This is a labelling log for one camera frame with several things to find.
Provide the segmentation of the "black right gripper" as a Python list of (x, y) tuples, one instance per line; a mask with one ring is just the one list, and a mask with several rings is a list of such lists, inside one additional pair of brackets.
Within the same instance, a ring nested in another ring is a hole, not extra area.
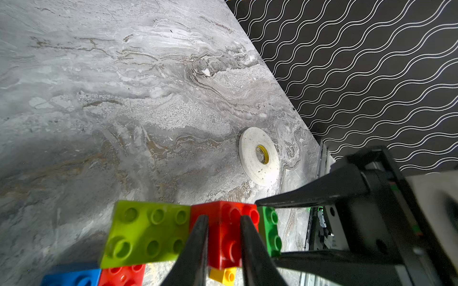
[[(345, 168), (349, 165), (356, 168)], [(375, 204), (396, 255), (413, 285), (458, 283), (458, 172), (406, 177), (386, 147), (347, 155), (329, 174), (296, 190), (259, 199), (257, 206), (326, 206), (356, 197)], [(342, 250), (294, 251), (277, 267), (306, 272), (341, 286), (396, 286), (395, 264)]]

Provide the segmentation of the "blue square lego brick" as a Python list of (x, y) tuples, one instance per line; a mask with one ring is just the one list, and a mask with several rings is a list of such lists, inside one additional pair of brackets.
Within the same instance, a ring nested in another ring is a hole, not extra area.
[(97, 286), (102, 269), (96, 263), (72, 263), (52, 267), (41, 286)]

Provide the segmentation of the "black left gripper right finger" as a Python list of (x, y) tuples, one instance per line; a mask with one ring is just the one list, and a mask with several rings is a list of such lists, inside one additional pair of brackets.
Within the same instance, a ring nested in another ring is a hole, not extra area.
[(287, 286), (262, 243), (250, 216), (240, 218), (242, 268), (245, 286)]

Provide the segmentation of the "green small lego brick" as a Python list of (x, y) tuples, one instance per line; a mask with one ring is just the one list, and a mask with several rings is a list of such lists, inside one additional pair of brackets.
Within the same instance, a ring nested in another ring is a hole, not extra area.
[(270, 257), (281, 255), (282, 240), (278, 233), (279, 216), (273, 207), (258, 206), (259, 234)]

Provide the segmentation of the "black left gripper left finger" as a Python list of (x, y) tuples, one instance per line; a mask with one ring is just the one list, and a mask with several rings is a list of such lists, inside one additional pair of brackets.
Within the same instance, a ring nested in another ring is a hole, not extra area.
[(194, 224), (184, 250), (161, 286), (205, 286), (208, 270), (209, 218), (201, 215)]

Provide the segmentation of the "lime green long lego brick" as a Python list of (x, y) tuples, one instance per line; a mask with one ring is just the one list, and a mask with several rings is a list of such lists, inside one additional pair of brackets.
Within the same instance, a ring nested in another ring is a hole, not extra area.
[(176, 260), (187, 243), (190, 212), (180, 204), (118, 201), (100, 268)]

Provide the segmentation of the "yellow square lego brick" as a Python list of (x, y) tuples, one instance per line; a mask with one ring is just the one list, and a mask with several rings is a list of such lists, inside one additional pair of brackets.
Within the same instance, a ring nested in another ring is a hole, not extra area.
[(210, 269), (209, 277), (210, 279), (220, 282), (224, 286), (234, 286), (236, 279), (237, 268), (226, 268), (226, 269)]

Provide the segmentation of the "red square lego brick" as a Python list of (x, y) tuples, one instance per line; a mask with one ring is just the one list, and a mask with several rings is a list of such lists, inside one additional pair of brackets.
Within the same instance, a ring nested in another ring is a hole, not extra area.
[(146, 265), (103, 269), (98, 286), (142, 286)]

